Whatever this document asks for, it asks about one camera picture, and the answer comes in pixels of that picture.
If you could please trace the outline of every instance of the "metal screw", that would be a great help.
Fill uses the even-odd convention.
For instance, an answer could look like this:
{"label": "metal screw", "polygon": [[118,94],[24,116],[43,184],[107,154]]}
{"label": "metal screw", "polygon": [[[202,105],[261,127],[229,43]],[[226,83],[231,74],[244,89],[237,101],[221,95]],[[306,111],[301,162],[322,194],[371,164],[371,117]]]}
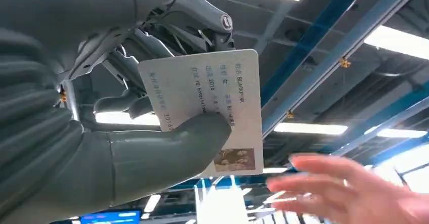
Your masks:
{"label": "metal screw", "polygon": [[222,25],[224,29],[231,30],[232,29],[232,19],[228,14],[222,15]]}

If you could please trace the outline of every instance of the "ceiling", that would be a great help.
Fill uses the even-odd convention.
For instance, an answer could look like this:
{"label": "ceiling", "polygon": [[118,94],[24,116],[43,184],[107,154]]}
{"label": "ceiling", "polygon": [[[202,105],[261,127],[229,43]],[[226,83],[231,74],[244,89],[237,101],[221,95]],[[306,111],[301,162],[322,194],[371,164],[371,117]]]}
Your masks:
{"label": "ceiling", "polygon": [[[257,49],[261,87],[274,74],[331,0],[208,0],[228,13],[234,21],[234,40],[238,49]],[[355,26],[378,0],[357,0],[326,35],[298,70],[287,80],[262,110],[263,119],[279,102],[288,97],[303,79],[310,75],[344,34]],[[386,26],[422,37],[429,37],[429,0],[411,0],[388,20]],[[362,45],[350,58],[350,68],[339,68],[316,89],[295,111],[288,122],[341,124],[353,127],[379,112],[403,95],[424,90],[429,78],[427,61]],[[147,126],[98,125],[93,104],[102,97],[119,96],[124,90],[102,65],[91,74],[74,81],[81,120],[87,130],[158,129]],[[427,130],[429,110],[401,122],[397,128]],[[265,167],[282,166],[296,152],[324,152],[338,149],[336,137],[302,133],[274,132],[264,139]],[[347,154],[361,163],[403,139],[373,138]],[[263,178],[249,178],[245,196],[247,205],[260,205],[269,195]],[[157,223],[182,223],[195,217],[192,190],[170,190],[162,194],[151,219]],[[147,198],[122,207],[144,207]]]}

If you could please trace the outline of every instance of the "screen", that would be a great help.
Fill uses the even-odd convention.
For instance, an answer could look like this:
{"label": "screen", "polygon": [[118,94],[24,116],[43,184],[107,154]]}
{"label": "screen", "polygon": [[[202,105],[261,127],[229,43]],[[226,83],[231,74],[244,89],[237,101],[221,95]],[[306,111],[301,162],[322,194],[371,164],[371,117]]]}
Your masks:
{"label": "screen", "polygon": [[81,217],[81,224],[138,224],[140,211],[100,212]]}

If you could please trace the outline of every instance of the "robotic hand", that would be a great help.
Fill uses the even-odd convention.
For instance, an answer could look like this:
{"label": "robotic hand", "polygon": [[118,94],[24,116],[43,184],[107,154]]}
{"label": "robotic hand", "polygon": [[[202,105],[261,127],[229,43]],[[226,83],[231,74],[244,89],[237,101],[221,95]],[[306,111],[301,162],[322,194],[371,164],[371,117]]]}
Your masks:
{"label": "robotic hand", "polygon": [[[1,223],[45,224],[103,210],[194,177],[212,161],[231,132],[218,115],[197,116],[171,132],[84,133],[68,110],[53,107],[61,82],[89,73],[136,28],[180,31],[175,40],[198,41],[180,25],[154,25],[166,23],[168,16],[154,14],[172,11],[175,2],[180,4],[0,0]],[[201,28],[194,35],[209,45],[207,50],[231,45],[230,31]],[[135,73],[128,69],[123,73]],[[144,89],[128,77],[131,88]]]}

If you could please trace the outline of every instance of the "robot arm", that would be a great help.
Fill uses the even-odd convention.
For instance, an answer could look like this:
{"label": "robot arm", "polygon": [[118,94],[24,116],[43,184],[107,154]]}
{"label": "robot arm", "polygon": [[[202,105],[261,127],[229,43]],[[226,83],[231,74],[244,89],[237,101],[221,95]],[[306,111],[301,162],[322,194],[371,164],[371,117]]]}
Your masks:
{"label": "robot arm", "polygon": [[[232,29],[231,17],[206,0],[166,0],[104,60],[103,65],[127,89],[120,97],[100,99],[94,111],[128,110],[131,118],[153,111],[137,62],[172,57],[170,49],[179,55],[234,50]],[[127,55],[128,48],[134,49],[131,54],[137,59]]]}
{"label": "robot arm", "polygon": [[171,132],[89,133],[53,107],[63,79],[90,71],[165,1],[0,0],[1,223],[45,224],[150,195],[199,174],[222,148],[231,129],[218,115]]}

